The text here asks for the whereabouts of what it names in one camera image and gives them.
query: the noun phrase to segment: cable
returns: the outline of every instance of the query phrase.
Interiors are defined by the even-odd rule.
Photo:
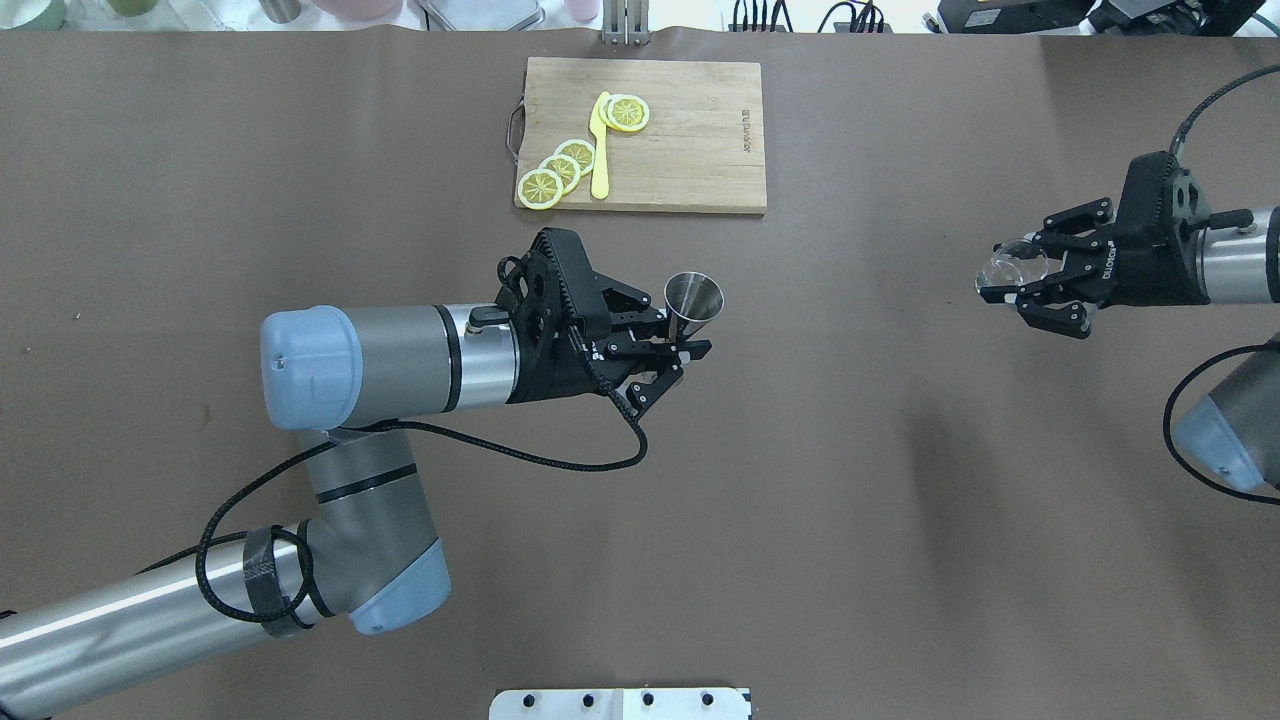
[[[1194,110],[1192,110],[1190,115],[1187,115],[1187,119],[1183,120],[1183,124],[1178,126],[1178,131],[1174,133],[1174,140],[1172,142],[1169,143],[1169,154],[1172,155],[1174,158],[1179,156],[1179,154],[1181,152],[1183,143],[1187,142],[1187,133],[1190,132],[1192,124],[1196,122],[1197,118],[1201,117],[1201,113],[1208,109],[1210,105],[1216,102],[1220,97],[1222,97],[1228,92],[1231,92],[1233,90],[1240,87],[1247,82],[1277,72],[1280,72],[1280,65],[1267,65],[1266,68],[1258,68],[1252,73],[1240,76],[1233,79],[1231,82],[1224,85],[1222,87],[1215,90],[1212,95],[1206,97],[1204,101],[1202,101],[1199,105],[1196,106]]]
[[[1208,370],[1210,368],[1217,365],[1222,360],[1235,357],[1236,355],[1248,355],[1252,352],[1263,352],[1263,351],[1280,352],[1280,342],[1271,341],[1271,342],[1263,342],[1262,345],[1245,345],[1243,347],[1236,347],[1233,350],[1228,350],[1225,352],[1219,352],[1217,355],[1201,363],[1194,370],[1192,370],[1190,373],[1187,374],[1185,378],[1183,378],[1183,382],[1178,383],[1178,387],[1174,388],[1174,392],[1169,393],[1169,402],[1165,404],[1165,419],[1161,425],[1161,429],[1165,434],[1165,447],[1169,450],[1169,454],[1172,455],[1174,460],[1176,460],[1178,464],[1183,466],[1183,470],[1190,473],[1190,475],[1197,480],[1216,489],[1217,492],[1229,495],[1239,500],[1248,500],[1249,502],[1261,502],[1263,505],[1280,505],[1280,498],[1267,497],[1265,495],[1253,495],[1248,492],[1240,492],[1235,488],[1229,488],[1213,479],[1210,479],[1207,475],[1204,475],[1196,468],[1192,468],[1190,462],[1188,462],[1187,459],[1183,457],[1183,454],[1179,452],[1178,447],[1174,445],[1174,433],[1172,433],[1174,404],[1178,402],[1178,398],[1183,395],[1183,391],[1187,389],[1187,386],[1189,386],[1196,378],[1201,377],[1201,374],[1203,374],[1204,370]]]
[[[863,10],[858,10],[858,5],[863,6]],[[849,8],[849,32],[883,32],[884,31],[884,12],[876,6],[874,0],[868,0],[863,3],[860,0],[844,0],[836,3],[827,10],[827,14],[822,17],[822,23],[818,24],[818,32],[822,32],[827,27],[827,20],[831,19],[832,13],[838,8]],[[876,17],[879,15],[879,29],[867,29],[876,27]]]
[[[288,605],[285,605],[279,610],[274,610],[271,612],[248,612],[246,610],[241,610],[239,607],[233,607],[227,602],[224,602],[223,598],[218,597],[218,593],[214,592],[214,587],[209,582],[209,570],[206,568],[209,564],[209,548],[212,547],[214,534],[218,532],[218,524],[221,523],[223,518],[227,516],[227,514],[230,512],[232,509],[236,507],[236,505],[238,505],[242,500],[252,495],[255,491],[257,491],[266,483],[274,480],[275,478],[278,478],[285,470],[293,468],[294,465],[300,465],[303,461],[310,460],[324,452],[328,452],[335,447],[338,447],[338,445],[334,443],[333,441],[325,441],[312,447],[311,450],[305,450],[294,455],[293,457],[289,457],[284,462],[280,462],[275,468],[271,468],[270,470],[260,475],[252,483],[241,488],[239,492],[230,496],[230,498],[228,498],[227,502],[224,502],[218,510],[214,511],[212,516],[209,518],[209,523],[205,525],[205,532],[201,533],[200,542],[196,543],[195,555],[196,555],[196,587],[200,589],[201,597],[205,598],[205,602],[207,602],[210,607],[233,620],[261,624],[293,615],[293,611],[302,605],[302,601],[305,601],[308,594],[311,594],[311,588],[314,587],[312,580],[315,578],[314,575],[315,564],[311,557],[311,548],[307,547],[307,543],[302,542],[302,538],[283,528],[271,528],[271,538],[283,539],[298,548],[298,564],[301,565],[302,570],[302,587],[298,589],[298,593],[293,596],[293,600],[288,602]]]
[[[229,536],[219,536],[219,537],[214,538],[212,541],[210,541],[209,547],[216,547],[219,544],[224,544],[224,543],[228,543],[228,542],[236,542],[238,539],[244,539],[244,536],[247,536],[247,534],[248,533],[246,533],[246,532],[242,530],[242,532],[238,532],[238,533],[232,533]],[[165,565],[173,565],[174,562],[182,560],[183,557],[189,557],[189,556],[195,555],[196,553],[196,547],[197,546],[193,544],[193,546],[188,547],[187,550],[183,550],[180,552],[174,552],[169,557],[165,557],[164,560],[152,562],[151,565],[147,565],[146,568],[138,570],[137,573],[134,573],[134,575],[141,575],[142,573],[150,573],[151,570],[156,570],[159,568],[164,568]]]
[[[577,334],[576,328],[572,328],[570,333],[576,336]],[[636,436],[636,442],[639,443],[639,448],[636,450],[635,455],[627,457],[626,460],[616,460],[613,462],[600,462],[600,464],[567,462],[564,460],[543,457],[541,455],[534,455],[531,452],[525,452],[522,450],[507,447],[506,445],[499,445],[493,441],[488,441],[475,436],[468,436],[466,433],[461,433],[451,428],[433,425],[430,423],[420,423],[415,420],[401,420],[401,419],[381,420],[379,423],[374,423],[372,425],[366,425],[364,428],[347,428],[347,429],[362,433],[383,433],[387,430],[421,430],[425,433],[433,433],[442,437],[447,437],[449,439],[456,439],[458,442],[465,442],[467,445],[472,445],[483,450],[492,450],[493,452],[498,452],[508,457],[515,457],[516,460],[524,460],[525,462],[532,462],[535,465],[545,465],[547,468],[556,468],[557,470],[570,470],[573,473],[607,473],[611,470],[621,470],[623,468],[631,468],[634,465],[637,465],[641,460],[644,460],[645,455],[649,452],[649,437],[645,434],[644,428],[640,427],[640,421],[636,420],[635,416],[631,414],[631,409],[627,407],[626,402],[623,402],[623,400],[618,397],[616,392],[613,392],[613,383],[611,383],[607,378],[604,378],[604,375],[602,375],[595,369],[595,366],[591,365],[590,360],[585,360],[584,365],[586,368],[586,372],[591,375],[591,379],[595,380],[596,391],[600,395],[608,397],[613,402],[613,406],[617,407],[618,414],[622,415],[622,419],[626,420],[627,425],[631,428],[631,432],[635,433]]]
[[[499,273],[503,277],[506,275],[506,273],[503,272],[506,263],[507,263],[507,260],[503,260],[503,264],[499,265]],[[575,340],[575,343],[576,343],[577,347],[585,348],[585,345],[581,343],[581,337],[576,332],[576,328],[571,328],[570,329],[570,334]],[[495,442],[492,442],[492,441],[488,441],[488,439],[484,439],[484,438],[479,438],[479,437],[475,437],[475,436],[470,436],[470,434],[466,434],[466,433],[461,433],[458,430],[453,430],[453,429],[449,429],[449,428],[443,428],[440,425],[433,425],[433,424],[429,424],[429,423],[419,423],[419,421],[412,421],[412,420],[399,420],[399,419],[383,420],[380,423],[374,423],[372,425],[367,425],[365,428],[352,428],[352,429],[358,430],[358,432],[370,432],[370,433],[381,433],[381,432],[396,430],[396,429],[422,430],[422,432],[428,432],[428,433],[443,436],[443,437],[447,437],[447,438],[451,438],[451,439],[456,439],[458,442],[463,442],[463,443],[467,443],[467,445],[472,445],[472,446],[476,446],[476,447],[480,447],[480,448],[484,448],[484,450],[492,450],[494,452],[499,452],[502,455],[507,455],[508,457],[515,457],[517,460],[524,460],[526,462],[532,462],[535,465],[545,465],[548,468],[556,468],[558,470],[570,470],[570,471],[576,471],[576,473],[605,473],[605,471],[611,471],[611,470],[621,470],[623,468],[631,468],[634,465],[637,465],[641,460],[644,460],[645,455],[649,452],[649,438],[648,438],[648,436],[645,434],[644,429],[640,427],[639,420],[636,420],[636,418],[631,414],[631,410],[626,405],[626,402],[618,396],[618,393],[614,392],[613,383],[611,383],[604,375],[602,375],[595,369],[595,366],[591,364],[590,356],[586,354],[585,350],[581,352],[581,356],[582,356],[582,360],[584,360],[584,368],[591,375],[591,379],[594,379],[595,383],[596,383],[596,391],[600,395],[604,395],[605,397],[608,397],[613,402],[613,406],[618,410],[618,414],[622,415],[622,419],[626,420],[627,425],[631,428],[631,432],[634,432],[635,436],[636,436],[636,441],[639,443],[639,447],[637,447],[635,455],[632,455],[631,457],[627,457],[626,460],[616,460],[613,462],[600,462],[600,464],[567,462],[567,461],[563,461],[563,460],[554,460],[554,459],[550,459],[550,457],[543,457],[540,455],[534,455],[531,452],[525,452],[525,451],[521,451],[521,450],[515,450],[515,448],[507,447],[504,445],[499,445],[499,443],[495,443]],[[287,471],[287,470],[289,470],[289,469],[300,465],[301,462],[305,462],[306,460],[310,460],[310,459],[312,459],[312,457],[315,457],[317,455],[328,452],[328,451],[330,451],[330,450],[333,450],[335,447],[338,447],[338,445],[334,443],[333,441],[325,441],[325,442],[323,442],[323,443],[320,443],[320,445],[317,445],[317,446],[315,446],[315,447],[312,447],[310,450],[306,450],[303,452],[300,452],[300,454],[294,455],[293,457],[289,457],[288,460],[285,460],[284,462],[280,462],[275,468],[271,468],[270,470],[268,470],[266,473],[264,473],[262,475],[260,475],[257,479],[255,479],[250,484],[247,484],[243,488],[241,488],[239,492],[237,492],[230,498],[228,498],[227,502],[224,502],[212,514],[212,516],[209,519],[209,523],[205,525],[204,533],[201,533],[201,536],[200,536],[200,542],[198,543],[196,543],[195,546],[192,546],[192,547],[189,547],[187,550],[183,550],[180,552],[175,552],[175,553],[170,555],[169,557],[165,557],[164,560],[160,560],[159,562],[154,562],[154,564],[148,565],[143,570],[140,570],[138,574],[147,573],[147,571],[155,570],[157,568],[164,568],[165,565],[170,565],[173,562],[177,562],[178,560],[182,560],[184,557],[195,555],[196,556],[196,585],[200,589],[200,594],[201,594],[201,597],[205,598],[205,602],[207,602],[210,607],[212,607],[214,610],[216,610],[221,615],[225,615],[227,618],[232,618],[233,620],[242,620],[244,623],[257,623],[257,624],[270,623],[270,621],[278,620],[280,618],[293,616],[294,611],[302,605],[302,602],[315,589],[315,562],[314,562],[314,559],[311,556],[311,548],[307,547],[306,542],[303,542],[302,538],[300,538],[297,534],[291,533],[291,532],[288,532],[288,530],[285,530],[283,528],[273,528],[271,529],[271,538],[273,539],[280,539],[280,541],[288,542],[288,543],[291,543],[291,544],[293,544],[294,547],[298,548],[298,564],[301,566],[301,574],[302,574],[302,584],[301,584],[301,588],[298,589],[297,594],[294,594],[293,598],[283,609],[273,611],[273,612],[250,612],[247,610],[242,610],[239,607],[234,607],[232,605],[228,605],[225,601],[223,601],[218,596],[218,593],[214,591],[214,588],[212,588],[212,585],[211,585],[211,583],[209,580],[209,570],[207,570],[209,551],[212,547],[215,547],[215,546],[219,546],[219,544],[223,544],[223,543],[228,543],[228,542],[234,542],[234,541],[238,541],[238,539],[243,539],[246,537],[247,533],[243,533],[243,532],[230,533],[230,534],[220,536],[220,537],[214,537],[214,534],[218,530],[218,525],[221,523],[223,518],[225,518],[227,514],[230,512],[233,507],[236,507],[236,505],[238,505],[241,501],[243,501],[244,498],[247,498],[250,495],[252,495],[253,492],[256,492],[257,489],[260,489],[266,483],[269,483],[273,479],[278,478],[284,471]]]
[[[782,15],[787,20],[787,32],[795,32],[796,28],[791,26],[791,10],[787,9],[787,0],[777,0],[777,3],[773,4],[773,18],[769,22],[769,32],[777,32],[778,29],[780,10],[782,12]]]
[[[1271,22],[1270,18],[1267,18],[1266,15],[1260,15],[1258,13],[1253,13],[1253,19],[1258,20],[1258,23],[1265,26],[1271,32],[1276,33],[1276,37],[1280,37],[1280,26]]]
[[[507,265],[515,265],[518,269],[520,258],[507,255],[502,260],[498,260],[498,283],[507,288],[515,297],[520,297],[520,293],[516,292],[515,283],[511,281],[511,274],[507,272]]]

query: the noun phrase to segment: wooden cutting board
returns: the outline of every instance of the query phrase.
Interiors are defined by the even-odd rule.
[[[517,181],[571,137],[595,143],[588,120],[604,91],[644,97],[649,124],[609,131],[607,199],[588,177],[557,210],[764,214],[758,63],[530,58]]]

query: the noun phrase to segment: lemon slice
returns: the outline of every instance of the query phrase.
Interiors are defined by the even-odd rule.
[[[564,183],[554,170],[538,168],[529,170],[516,183],[516,200],[530,210],[545,210],[564,195]]]
[[[570,155],[552,155],[543,160],[539,168],[547,168],[559,176],[561,184],[564,187],[563,195],[573,192],[573,188],[577,187],[577,181],[582,179],[582,165],[579,165],[577,160]]]
[[[636,132],[649,124],[649,104],[635,95],[614,95],[604,105],[604,122],[620,132]]]
[[[591,172],[595,167],[595,146],[585,140],[566,140],[561,142],[561,146],[556,149],[552,155],[568,155],[570,158],[577,160],[579,169],[585,176]]]

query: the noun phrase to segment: yellow knife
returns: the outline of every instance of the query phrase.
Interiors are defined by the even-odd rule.
[[[604,111],[604,102],[609,100],[609,91],[605,90],[595,99],[595,105],[591,108],[591,122],[588,127],[591,135],[595,136],[595,165],[591,168],[591,197],[596,200],[604,200],[609,196],[609,160],[604,154],[604,136],[608,135],[609,128],[604,124],[602,113]]]

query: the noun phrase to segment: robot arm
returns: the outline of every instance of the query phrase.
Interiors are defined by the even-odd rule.
[[[1044,218],[995,247],[978,295],[1028,325],[1075,338],[1111,305],[1280,302],[1280,208],[1213,213],[1170,152],[1129,164],[1120,204],[1103,197]]]
[[[308,450],[224,503],[200,546],[123,583],[0,616],[0,719],[46,717],[334,615],[378,634],[434,611],[449,575],[406,428],[564,469],[637,462],[645,445],[636,420],[710,350],[690,336],[723,306],[716,283],[681,273],[655,309],[648,293],[595,273],[576,233],[554,228],[504,260],[499,279],[493,304],[270,316],[261,346],[268,411]],[[387,421],[593,392],[640,437],[631,460],[557,462]],[[314,518],[214,538],[236,502],[302,462]]]

